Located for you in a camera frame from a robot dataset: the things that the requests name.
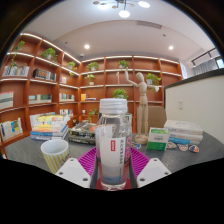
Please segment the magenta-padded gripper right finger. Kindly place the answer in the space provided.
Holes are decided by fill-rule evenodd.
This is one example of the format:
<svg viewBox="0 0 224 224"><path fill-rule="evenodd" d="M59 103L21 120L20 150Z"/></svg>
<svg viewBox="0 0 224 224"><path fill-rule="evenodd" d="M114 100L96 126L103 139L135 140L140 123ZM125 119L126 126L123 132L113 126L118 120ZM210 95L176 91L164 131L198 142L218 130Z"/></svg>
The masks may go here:
<svg viewBox="0 0 224 224"><path fill-rule="evenodd" d="M149 158L139 150L131 149L130 182L133 188L146 186L171 174L158 158Z"/></svg>

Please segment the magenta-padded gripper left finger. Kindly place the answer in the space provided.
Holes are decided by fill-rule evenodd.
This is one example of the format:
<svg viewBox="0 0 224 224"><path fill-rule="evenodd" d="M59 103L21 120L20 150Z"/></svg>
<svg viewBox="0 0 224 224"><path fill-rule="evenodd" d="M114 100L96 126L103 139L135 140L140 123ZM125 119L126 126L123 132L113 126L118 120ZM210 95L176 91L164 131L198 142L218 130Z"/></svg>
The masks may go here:
<svg viewBox="0 0 224 224"><path fill-rule="evenodd" d="M96 168L96 149L90 149L78 159L69 158L56 172L56 176L83 188L94 189L97 184L98 176L98 170Z"/></svg>

